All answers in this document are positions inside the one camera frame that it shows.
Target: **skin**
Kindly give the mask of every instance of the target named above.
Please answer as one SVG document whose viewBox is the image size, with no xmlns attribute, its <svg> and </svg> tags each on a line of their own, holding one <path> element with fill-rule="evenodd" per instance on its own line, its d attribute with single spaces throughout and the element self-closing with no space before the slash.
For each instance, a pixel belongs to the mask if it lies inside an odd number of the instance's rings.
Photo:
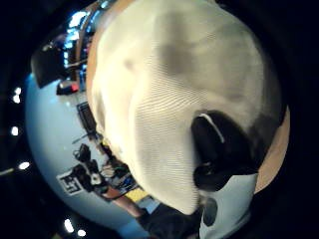
<svg viewBox="0 0 319 239">
<path fill-rule="evenodd" d="M 121 193 L 110 187 L 108 192 L 103 194 L 104 197 L 106 198 L 114 198 L 117 196 L 120 196 Z M 133 217 L 140 217 L 143 215 L 143 211 L 132 201 L 130 200 L 128 197 L 120 197 L 116 200 L 113 201 L 115 204 L 117 204 L 119 207 L 125 209 L 127 212 L 129 212 Z"/>
</svg>

